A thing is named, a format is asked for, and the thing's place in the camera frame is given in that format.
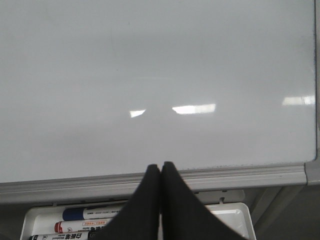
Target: blue marker cap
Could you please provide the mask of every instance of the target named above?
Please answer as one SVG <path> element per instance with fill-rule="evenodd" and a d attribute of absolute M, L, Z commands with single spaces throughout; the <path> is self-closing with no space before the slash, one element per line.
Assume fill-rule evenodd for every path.
<path fill-rule="evenodd" d="M 67 208 L 63 211 L 62 218 L 64 221 L 84 220 L 84 207 Z"/>

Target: white board surface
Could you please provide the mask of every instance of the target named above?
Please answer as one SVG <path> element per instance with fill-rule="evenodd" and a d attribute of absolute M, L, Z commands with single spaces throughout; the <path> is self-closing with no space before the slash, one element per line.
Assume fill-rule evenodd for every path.
<path fill-rule="evenodd" d="M 3 0 L 0 182 L 316 155 L 313 0 Z"/>

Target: white plastic box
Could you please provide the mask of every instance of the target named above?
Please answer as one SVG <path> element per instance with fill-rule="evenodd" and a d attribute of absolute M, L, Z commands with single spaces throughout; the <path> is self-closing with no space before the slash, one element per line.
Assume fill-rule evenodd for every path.
<path fill-rule="evenodd" d="M 67 208 L 92 207 L 112 203 L 115 202 L 31 208 L 25 215 L 20 240 L 28 240 L 32 235 L 54 234 L 55 223 L 63 221 L 62 213 Z M 249 240 L 256 240 L 249 209 L 244 203 L 215 204 L 206 207 L 241 236 Z"/>

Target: marker cap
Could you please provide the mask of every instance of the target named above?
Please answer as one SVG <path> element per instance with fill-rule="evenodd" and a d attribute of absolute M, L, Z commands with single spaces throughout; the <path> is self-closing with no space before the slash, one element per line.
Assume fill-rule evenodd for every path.
<path fill-rule="evenodd" d="M 67 208 L 63 211 L 62 218 L 64 221 L 83 220 L 84 208 Z"/>

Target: whiteboard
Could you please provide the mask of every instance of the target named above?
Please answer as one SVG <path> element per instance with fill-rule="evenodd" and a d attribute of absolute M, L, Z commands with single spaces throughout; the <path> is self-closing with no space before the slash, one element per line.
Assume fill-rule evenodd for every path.
<path fill-rule="evenodd" d="M 0 1 L 0 182 L 316 155 L 313 0 Z"/>

